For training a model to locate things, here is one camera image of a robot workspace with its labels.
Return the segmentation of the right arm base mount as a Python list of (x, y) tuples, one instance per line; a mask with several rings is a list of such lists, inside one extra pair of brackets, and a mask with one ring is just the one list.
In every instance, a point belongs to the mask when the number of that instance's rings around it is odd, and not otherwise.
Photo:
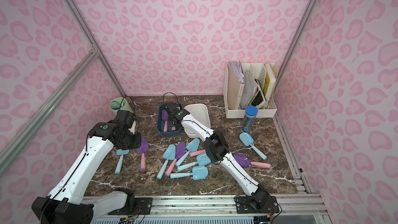
[(256, 200), (253, 196), (234, 197), (238, 214), (279, 214), (280, 207), (274, 196), (265, 196), (264, 200)]

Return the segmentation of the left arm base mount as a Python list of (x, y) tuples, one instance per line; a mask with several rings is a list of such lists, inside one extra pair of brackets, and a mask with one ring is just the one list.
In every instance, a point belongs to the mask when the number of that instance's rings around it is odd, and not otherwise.
[(123, 208), (109, 212), (108, 215), (149, 215), (151, 212), (151, 205), (153, 198), (136, 197), (134, 191), (125, 188), (119, 188), (116, 191), (127, 194), (125, 206)]

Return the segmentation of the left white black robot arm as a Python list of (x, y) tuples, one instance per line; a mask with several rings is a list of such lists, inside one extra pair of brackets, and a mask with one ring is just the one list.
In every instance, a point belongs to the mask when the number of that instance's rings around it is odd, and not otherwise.
[(132, 133), (134, 113), (119, 110), (115, 119), (97, 123), (86, 145), (61, 181), (46, 197), (37, 197), (32, 211), (41, 224), (90, 224), (108, 213), (132, 214), (137, 210), (131, 190), (119, 189), (94, 200), (84, 194), (98, 167), (113, 149), (137, 149), (141, 134)]

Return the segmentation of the purple square shovel pink handle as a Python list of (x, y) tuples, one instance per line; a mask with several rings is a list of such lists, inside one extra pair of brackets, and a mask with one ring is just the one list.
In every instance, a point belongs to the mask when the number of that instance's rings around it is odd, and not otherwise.
[(166, 110), (162, 110), (161, 112), (161, 118), (163, 120), (163, 130), (162, 132), (167, 132), (168, 131), (168, 113)]

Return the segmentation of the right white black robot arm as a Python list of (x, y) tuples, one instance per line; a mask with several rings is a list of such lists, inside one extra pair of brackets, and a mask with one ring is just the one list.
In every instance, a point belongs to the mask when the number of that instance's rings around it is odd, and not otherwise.
[(211, 162), (219, 162), (233, 176), (253, 206), (258, 209), (264, 208), (271, 195), (238, 164), (220, 129), (213, 130), (204, 126), (186, 109), (179, 109), (173, 103), (167, 104), (165, 110), (172, 122), (190, 130), (204, 142), (206, 154)]

